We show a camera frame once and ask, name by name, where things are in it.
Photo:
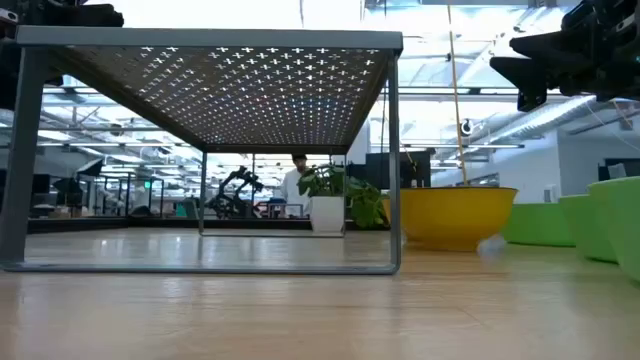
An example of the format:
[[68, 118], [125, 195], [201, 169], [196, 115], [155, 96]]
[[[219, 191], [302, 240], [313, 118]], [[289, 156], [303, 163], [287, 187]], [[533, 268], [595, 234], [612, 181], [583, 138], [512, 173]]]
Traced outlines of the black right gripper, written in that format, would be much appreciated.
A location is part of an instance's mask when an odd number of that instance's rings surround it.
[[529, 58], [493, 57], [489, 64], [518, 89], [517, 110], [530, 112], [561, 87], [562, 63], [589, 63], [578, 72], [581, 92], [599, 100], [639, 98], [638, 0], [583, 0], [562, 19], [562, 30], [513, 38], [509, 46]]

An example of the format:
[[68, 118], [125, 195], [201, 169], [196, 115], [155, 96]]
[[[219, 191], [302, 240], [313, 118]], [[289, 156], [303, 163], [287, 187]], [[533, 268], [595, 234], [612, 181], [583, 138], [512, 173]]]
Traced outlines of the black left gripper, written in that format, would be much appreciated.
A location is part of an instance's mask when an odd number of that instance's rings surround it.
[[79, 5], [48, 0], [1, 0], [1, 108], [13, 110], [21, 50], [14, 44], [19, 25], [122, 27], [112, 4]]

